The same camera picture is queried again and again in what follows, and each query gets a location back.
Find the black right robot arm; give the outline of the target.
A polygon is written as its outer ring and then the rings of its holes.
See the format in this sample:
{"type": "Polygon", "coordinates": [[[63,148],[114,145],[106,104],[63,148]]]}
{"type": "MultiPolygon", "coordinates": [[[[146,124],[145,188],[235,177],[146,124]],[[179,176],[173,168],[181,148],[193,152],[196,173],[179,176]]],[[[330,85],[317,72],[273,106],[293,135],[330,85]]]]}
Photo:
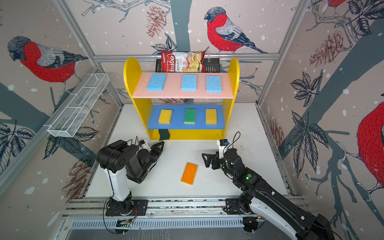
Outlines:
{"type": "Polygon", "coordinates": [[[272,223],[292,240],[333,240],[330,222],[298,207],[273,189],[266,180],[243,164],[235,148],[223,156],[202,154],[207,168],[221,169],[242,191],[236,199],[226,199],[228,215],[255,214],[272,223]]]}

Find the yellow shelf unit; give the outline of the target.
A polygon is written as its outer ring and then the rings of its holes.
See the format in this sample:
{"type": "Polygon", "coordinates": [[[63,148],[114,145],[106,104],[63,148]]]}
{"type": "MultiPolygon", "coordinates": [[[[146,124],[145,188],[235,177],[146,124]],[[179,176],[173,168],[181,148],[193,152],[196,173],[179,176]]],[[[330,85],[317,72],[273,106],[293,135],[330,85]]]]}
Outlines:
{"type": "MultiPolygon", "coordinates": [[[[144,73],[141,66],[135,58],[129,58],[126,60],[123,70],[124,83],[127,92],[131,98],[131,101],[136,108],[138,115],[144,125],[144,128],[151,140],[159,140],[159,129],[149,130],[147,125],[152,112],[154,99],[135,99],[133,98],[133,91],[136,87],[141,74],[144,73]]],[[[240,79],[240,63],[238,58],[232,58],[229,70],[226,74],[236,74],[240,79]]],[[[219,140],[226,136],[229,122],[231,119],[232,111],[235,105],[237,93],[233,99],[217,99],[220,100],[220,104],[199,104],[199,103],[172,103],[162,105],[221,105],[223,108],[223,115],[225,120],[224,130],[169,130],[170,140],[219,140]]]]}

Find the light blue sponge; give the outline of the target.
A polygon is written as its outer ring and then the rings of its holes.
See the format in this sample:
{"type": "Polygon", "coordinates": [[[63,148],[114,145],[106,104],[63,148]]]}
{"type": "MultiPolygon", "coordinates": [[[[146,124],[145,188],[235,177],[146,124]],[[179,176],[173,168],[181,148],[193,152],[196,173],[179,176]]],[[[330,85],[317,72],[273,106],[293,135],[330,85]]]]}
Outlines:
{"type": "Polygon", "coordinates": [[[166,81],[166,74],[152,74],[147,85],[148,91],[162,91],[166,81]]]}
{"type": "Polygon", "coordinates": [[[183,75],[181,90],[182,91],[196,91],[197,90],[197,75],[183,75]]]}
{"type": "Polygon", "coordinates": [[[222,81],[220,76],[207,76],[206,77],[206,91],[207,93],[221,93],[222,81]]]}

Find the yellow sponge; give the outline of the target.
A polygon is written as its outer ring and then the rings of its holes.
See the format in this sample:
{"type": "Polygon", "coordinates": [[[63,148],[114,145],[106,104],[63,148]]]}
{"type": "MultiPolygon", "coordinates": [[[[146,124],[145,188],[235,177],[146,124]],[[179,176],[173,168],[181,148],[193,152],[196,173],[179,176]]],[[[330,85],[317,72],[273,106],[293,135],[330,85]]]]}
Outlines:
{"type": "Polygon", "coordinates": [[[217,110],[206,109],[206,125],[216,125],[217,122],[217,110]]]}
{"type": "Polygon", "coordinates": [[[160,125],[170,125],[171,119],[172,119],[172,114],[173,114],[172,110],[162,109],[160,112],[158,123],[160,125]]]}

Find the orange sponge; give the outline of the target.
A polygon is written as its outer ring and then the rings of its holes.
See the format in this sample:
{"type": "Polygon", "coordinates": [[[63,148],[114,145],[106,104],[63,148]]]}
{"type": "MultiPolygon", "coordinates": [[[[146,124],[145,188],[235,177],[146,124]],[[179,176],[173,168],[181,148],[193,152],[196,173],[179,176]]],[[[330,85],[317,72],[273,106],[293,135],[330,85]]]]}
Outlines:
{"type": "Polygon", "coordinates": [[[193,185],[197,169],[198,165],[187,163],[181,178],[181,182],[184,184],[193,185]]]}

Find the dark green wavy sponge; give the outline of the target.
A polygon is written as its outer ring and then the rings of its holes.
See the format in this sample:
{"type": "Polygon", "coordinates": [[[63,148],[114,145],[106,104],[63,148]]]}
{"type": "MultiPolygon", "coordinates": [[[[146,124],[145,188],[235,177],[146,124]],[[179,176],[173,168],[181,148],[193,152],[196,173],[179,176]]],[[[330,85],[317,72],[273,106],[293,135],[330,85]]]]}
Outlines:
{"type": "Polygon", "coordinates": [[[168,141],[171,138],[168,129],[159,129],[159,136],[160,141],[168,141]]]}

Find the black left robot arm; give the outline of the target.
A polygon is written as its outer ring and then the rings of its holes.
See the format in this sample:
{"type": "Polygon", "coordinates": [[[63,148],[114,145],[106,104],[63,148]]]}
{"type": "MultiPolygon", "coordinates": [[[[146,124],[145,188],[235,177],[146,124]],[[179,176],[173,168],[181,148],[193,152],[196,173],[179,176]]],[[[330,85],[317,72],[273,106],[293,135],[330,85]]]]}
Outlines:
{"type": "Polygon", "coordinates": [[[164,150],[165,142],[149,146],[144,140],[136,144],[119,140],[103,147],[97,162],[108,176],[112,188],[112,200],[124,204],[132,198],[129,181],[140,184],[156,166],[164,150]]]}

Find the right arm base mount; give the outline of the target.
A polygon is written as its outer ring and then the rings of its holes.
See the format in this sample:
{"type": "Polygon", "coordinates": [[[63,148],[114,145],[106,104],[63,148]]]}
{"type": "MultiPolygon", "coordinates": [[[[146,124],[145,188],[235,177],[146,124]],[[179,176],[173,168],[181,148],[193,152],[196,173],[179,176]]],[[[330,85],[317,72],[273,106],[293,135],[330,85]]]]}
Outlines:
{"type": "Polygon", "coordinates": [[[251,209],[251,201],[255,196],[254,192],[243,192],[238,198],[225,199],[223,211],[228,215],[255,215],[251,209]]]}

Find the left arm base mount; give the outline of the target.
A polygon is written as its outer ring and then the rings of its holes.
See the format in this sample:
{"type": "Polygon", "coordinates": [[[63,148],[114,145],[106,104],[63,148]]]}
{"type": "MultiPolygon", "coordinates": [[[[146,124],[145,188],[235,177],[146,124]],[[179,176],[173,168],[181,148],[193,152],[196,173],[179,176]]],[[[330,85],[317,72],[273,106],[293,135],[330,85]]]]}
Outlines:
{"type": "Polygon", "coordinates": [[[105,207],[105,215],[107,217],[145,216],[148,203],[148,200],[133,200],[132,194],[122,202],[110,198],[105,207]]]}

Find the pink upper shelf board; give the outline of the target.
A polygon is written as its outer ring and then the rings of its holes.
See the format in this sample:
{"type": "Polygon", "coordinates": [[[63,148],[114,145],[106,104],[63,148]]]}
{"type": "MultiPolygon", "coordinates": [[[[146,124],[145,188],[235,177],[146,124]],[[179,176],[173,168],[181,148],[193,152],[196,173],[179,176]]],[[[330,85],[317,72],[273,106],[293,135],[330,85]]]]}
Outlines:
{"type": "Polygon", "coordinates": [[[133,91],[135,99],[233,99],[238,91],[239,78],[236,74],[197,73],[197,90],[182,90],[182,73],[167,73],[162,91],[147,90],[152,73],[142,73],[133,91]],[[207,76],[220,76],[222,92],[207,92],[207,76]]]}

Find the red cassava chips bag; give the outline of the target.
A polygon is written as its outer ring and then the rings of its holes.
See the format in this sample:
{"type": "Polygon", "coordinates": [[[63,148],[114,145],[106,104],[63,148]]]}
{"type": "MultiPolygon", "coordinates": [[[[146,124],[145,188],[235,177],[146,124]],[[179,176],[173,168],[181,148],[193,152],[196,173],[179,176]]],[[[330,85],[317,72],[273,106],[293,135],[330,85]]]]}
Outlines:
{"type": "Polygon", "coordinates": [[[162,72],[165,73],[204,73],[203,52],[161,51],[162,72]]]}

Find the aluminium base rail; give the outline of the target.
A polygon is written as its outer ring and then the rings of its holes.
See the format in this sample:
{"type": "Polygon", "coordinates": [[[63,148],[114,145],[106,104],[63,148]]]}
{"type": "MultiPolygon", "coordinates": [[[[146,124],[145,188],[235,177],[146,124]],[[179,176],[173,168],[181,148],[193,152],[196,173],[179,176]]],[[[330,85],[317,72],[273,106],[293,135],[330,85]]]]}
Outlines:
{"type": "Polygon", "coordinates": [[[71,200],[62,219],[71,230],[129,230],[245,228],[260,226],[266,213],[244,214],[235,199],[152,198],[135,200],[136,209],[123,216],[104,199],[71,200]]]}

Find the white mesh wall tray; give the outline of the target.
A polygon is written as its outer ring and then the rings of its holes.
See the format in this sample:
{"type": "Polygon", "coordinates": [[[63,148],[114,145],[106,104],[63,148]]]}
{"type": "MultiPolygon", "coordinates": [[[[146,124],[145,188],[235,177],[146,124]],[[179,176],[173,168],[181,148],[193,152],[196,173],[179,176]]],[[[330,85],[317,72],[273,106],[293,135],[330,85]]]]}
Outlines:
{"type": "Polygon", "coordinates": [[[88,74],[80,90],[70,94],[70,102],[48,128],[53,137],[72,138],[99,99],[110,79],[106,74],[88,74]]]}

